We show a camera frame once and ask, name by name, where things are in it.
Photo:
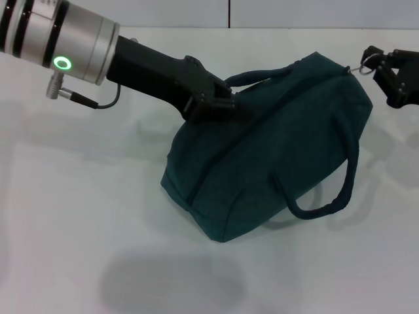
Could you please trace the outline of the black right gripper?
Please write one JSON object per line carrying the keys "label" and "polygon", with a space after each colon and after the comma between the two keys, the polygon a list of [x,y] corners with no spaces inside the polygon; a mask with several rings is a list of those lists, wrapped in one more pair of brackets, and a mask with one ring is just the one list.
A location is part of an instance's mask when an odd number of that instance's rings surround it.
{"label": "black right gripper", "polygon": [[369,46],[363,53],[361,67],[376,70],[373,80],[393,108],[419,105],[419,52],[395,49],[387,54]]}

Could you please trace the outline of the dark blue fabric lunch bag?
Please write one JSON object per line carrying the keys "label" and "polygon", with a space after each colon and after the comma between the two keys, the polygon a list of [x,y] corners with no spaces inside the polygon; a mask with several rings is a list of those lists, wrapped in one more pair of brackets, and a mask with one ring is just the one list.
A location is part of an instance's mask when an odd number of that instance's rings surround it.
{"label": "dark blue fabric lunch bag", "polygon": [[240,87],[228,122],[182,125],[161,185],[213,241],[240,237],[288,208],[301,220],[349,203],[373,105],[350,70],[314,52]]}

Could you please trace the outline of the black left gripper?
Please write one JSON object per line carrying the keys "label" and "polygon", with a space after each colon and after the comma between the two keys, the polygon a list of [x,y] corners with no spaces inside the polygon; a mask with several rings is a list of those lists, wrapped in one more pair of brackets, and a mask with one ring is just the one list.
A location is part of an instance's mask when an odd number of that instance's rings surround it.
{"label": "black left gripper", "polygon": [[231,98],[225,81],[196,58],[172,58],[122,36],[106,77],[169,103],[191,123],[245,122],[253,116],[251,109]]}

